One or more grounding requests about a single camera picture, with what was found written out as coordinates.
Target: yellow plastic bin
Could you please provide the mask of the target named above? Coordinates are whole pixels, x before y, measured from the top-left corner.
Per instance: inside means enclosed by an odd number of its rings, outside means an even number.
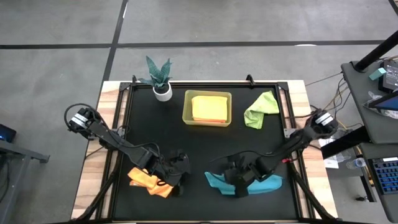
[[[195,96],[223,96],[226,97],[227,104],[227,119],[225,123],[216,123],[208,121],[194,121],[192,118],[192,98]],[[199,90],[187,90],[185,92],[184,109],[182,111],[182,120],[188,125],[205,125],[205,126],[216,126],[216,127],[227,127],[232,122],[232,94],[228,92],[218,91],[199,91]]]

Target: blue cloth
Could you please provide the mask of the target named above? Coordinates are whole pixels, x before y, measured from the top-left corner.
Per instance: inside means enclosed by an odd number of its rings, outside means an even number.
[[[210,184],[210,187],[218,188],[223,195],[235,194],[235,186],[225,182],[224,174],[213,175],[209,172],[205,172],[205,176]],[[278,175],[272,175],[262,182],[255,180],[251,185],[248,186],[248,192],[249,194],[262,194],[277,190],[280,186],[282,186],[282,179],[283,178]]]

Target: green plant leaves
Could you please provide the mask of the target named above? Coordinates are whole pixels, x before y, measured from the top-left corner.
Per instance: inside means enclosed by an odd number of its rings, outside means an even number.
[[[167,77],[169,76],[170,73],[170,66],[172,63],[170,63],[170,59],[167,59],[167,62],[164,63],[162,66],[162,69],[160,70],[160,77],[162,77],[162,82],[167,81]]]
[[[157,79],[163,80],[163,78],[160,76],[159,69],[156,67],[154,61],[152,59],[150,59],[148,56],[147,56],[147,64],[148,64],[148,68],[149,68],[149,73],[152,74]]]
[[[150,77],[152,80],[145,80],[143,78],[140,78],[139,80],[142,80],[142,83],[157,87],[157,88],[162,88],[164,87],[165,84],[171,79],[169,77],[170,73],[170,67],[171,67],[171,62],[170,59],[167,59],[166,63],[162,66],[162,69],[159,70],[157,66],[155,65],[154,61],[150,59],[150,57],[146,57],[147,59],[147,64],[149,68],[149,73]]]
[[[155,83],[154,83],[154,81],[152,81],[152,80],[146,80],[146,79],[143,79],[143,78],[139,78],[138,79],[141,83],[143,83],[143,84],[148,84],[148,85],[151,85],[151,86],[155,86]]]

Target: gray carpet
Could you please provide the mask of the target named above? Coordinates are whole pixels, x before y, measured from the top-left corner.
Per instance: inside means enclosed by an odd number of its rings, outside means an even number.
[[[109,49],[4,50],[14,44],[109,44],[122,0],[0,0],[0,123],[17,130],[16,144],[50,154],[33,161],[11,223],[67,221],[87,141],[69,133],[65,108],[96,105]],[[130,1],[119,42],[381,40],[398,18],[387,0]],[[117,49],[110,80],[146,77],[145,56],[173,62],[174,80],[301,79],[340,71],[375,45],[315,47],[190,47]],[[388,55],[398,53],[394,49]],[[307,87],[311,104],[325,106],[341,76]],[[348,98],[338,118],[360,122]],[[330,179],[340,218],[388,223],[381,204],[356,202],[359,177]]]

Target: keyboard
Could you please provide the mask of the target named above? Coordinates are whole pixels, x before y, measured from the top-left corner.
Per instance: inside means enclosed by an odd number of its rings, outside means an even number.
[[[382,194],[398,194],[398,157],[370,159]]]

